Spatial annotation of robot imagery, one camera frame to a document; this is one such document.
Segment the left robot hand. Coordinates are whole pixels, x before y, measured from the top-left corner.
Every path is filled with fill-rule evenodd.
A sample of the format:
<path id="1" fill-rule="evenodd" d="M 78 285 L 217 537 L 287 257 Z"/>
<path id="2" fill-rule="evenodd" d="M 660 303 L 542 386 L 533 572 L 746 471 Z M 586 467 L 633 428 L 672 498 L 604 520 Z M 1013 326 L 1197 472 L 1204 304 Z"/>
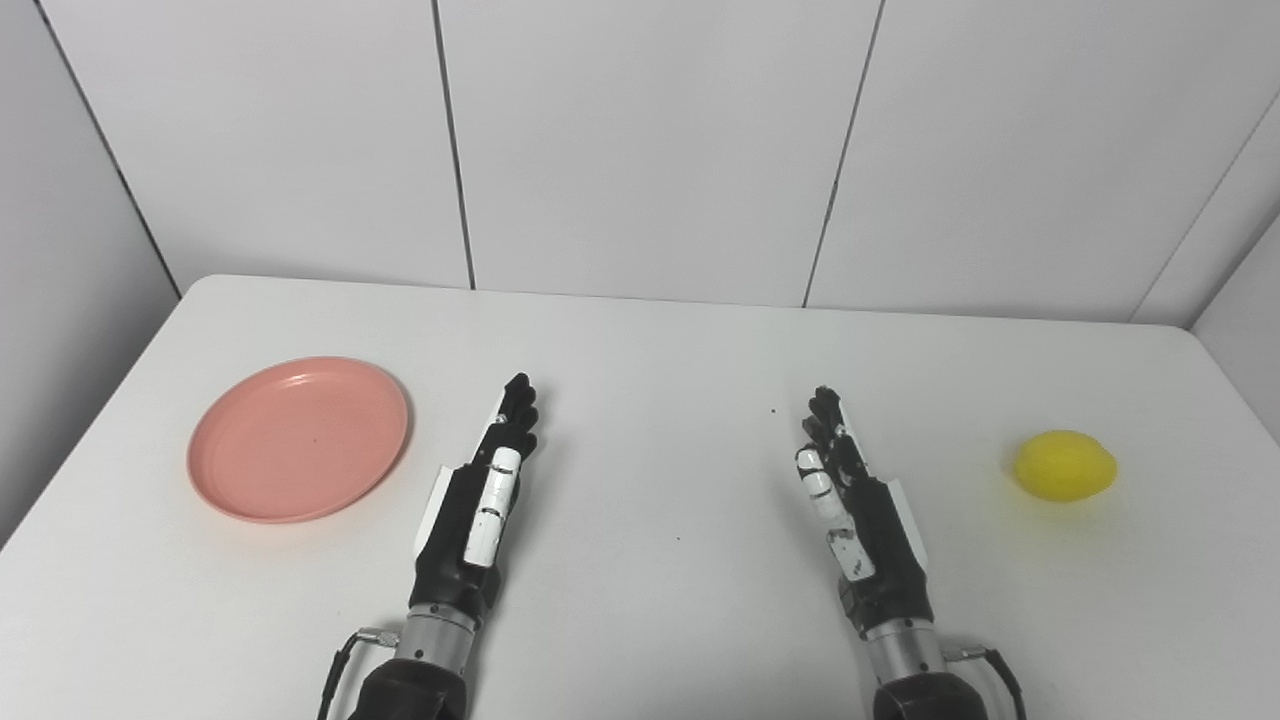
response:
<path id="1" fill-rule="evenodd" d="M 498 556 L 518 498 L 520 471 L 538 446 L 538 392 L 518 373 L 465 465 L 428 501 L 430 532 L 415 560 L 410 607 L 449 607 L 484 623 L 500 589 Z"/>

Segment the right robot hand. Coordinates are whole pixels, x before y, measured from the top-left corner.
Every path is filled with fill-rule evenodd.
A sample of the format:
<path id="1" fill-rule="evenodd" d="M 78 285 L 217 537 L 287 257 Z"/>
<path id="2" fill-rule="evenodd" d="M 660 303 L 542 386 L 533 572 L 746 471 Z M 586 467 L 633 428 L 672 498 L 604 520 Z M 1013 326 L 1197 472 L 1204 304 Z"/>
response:
<path id="1" fill-rule="evenodd" d="M 870 473 L 840 395 L 819 386 L 795 465 L 840 566 L 841 600 L 860 637 L 886 623 L 932 623 L 925 569 L 888 483 Z"/>

